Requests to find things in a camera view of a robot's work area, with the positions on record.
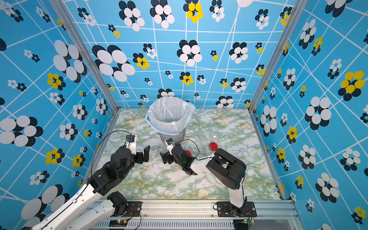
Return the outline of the clear jar with mung beans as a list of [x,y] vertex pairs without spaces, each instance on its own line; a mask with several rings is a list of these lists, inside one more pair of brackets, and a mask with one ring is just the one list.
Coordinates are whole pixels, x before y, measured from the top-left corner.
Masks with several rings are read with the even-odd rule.
[[210,143],[217,143],[220,138],[219,129],[216,126],[209,126]]

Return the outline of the red knobbed jar lid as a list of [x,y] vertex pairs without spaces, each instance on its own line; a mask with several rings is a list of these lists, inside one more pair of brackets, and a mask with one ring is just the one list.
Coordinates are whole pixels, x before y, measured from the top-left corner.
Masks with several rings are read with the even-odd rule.
[[185,153],[189,156],[189,157],[192,157],[192,154],[189,150],[185,150]]

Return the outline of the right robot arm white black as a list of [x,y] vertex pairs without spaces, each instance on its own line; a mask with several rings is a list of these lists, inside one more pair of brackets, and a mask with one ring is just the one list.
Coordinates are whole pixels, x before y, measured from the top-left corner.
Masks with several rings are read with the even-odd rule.
[[244,162],[221,148],[202,159],[188,155],[180,144],[170,144],[167,149],[166,153],[160,153],[164,164],[176,163],[189,176],[212,173],[229,190],[228,211],[237,217],[245,214],[247,197],[243,188],[246,175]]

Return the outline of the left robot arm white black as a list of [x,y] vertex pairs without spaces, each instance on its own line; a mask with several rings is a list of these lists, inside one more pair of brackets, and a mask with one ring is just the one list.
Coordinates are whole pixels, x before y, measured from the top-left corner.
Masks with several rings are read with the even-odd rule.
[[113,215],[133,217],[136,211],[128,206],[127,199],[111,190],[127,177],[135,164],[148,162],[149,154],[149,146],[136,154],[127,146],[121,146],[72,198],[31,229],[87,230]]

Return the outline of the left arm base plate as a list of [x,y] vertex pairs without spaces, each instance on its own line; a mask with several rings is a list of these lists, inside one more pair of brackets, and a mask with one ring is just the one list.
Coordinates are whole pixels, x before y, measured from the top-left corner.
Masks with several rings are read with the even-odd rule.
[[117,217],[139,217],[143,202],[128,201],[118,205],[114,215]]

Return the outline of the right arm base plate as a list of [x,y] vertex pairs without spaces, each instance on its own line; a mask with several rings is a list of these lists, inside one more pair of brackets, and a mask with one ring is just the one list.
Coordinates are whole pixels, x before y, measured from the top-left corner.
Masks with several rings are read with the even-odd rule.
[[252,218],[257,217],[257,212],[254,202],[245,202],[241,208],[236,207],[229,201],[217,202],[215,210],[218,212],[219,217],[240,217],[240,218]]

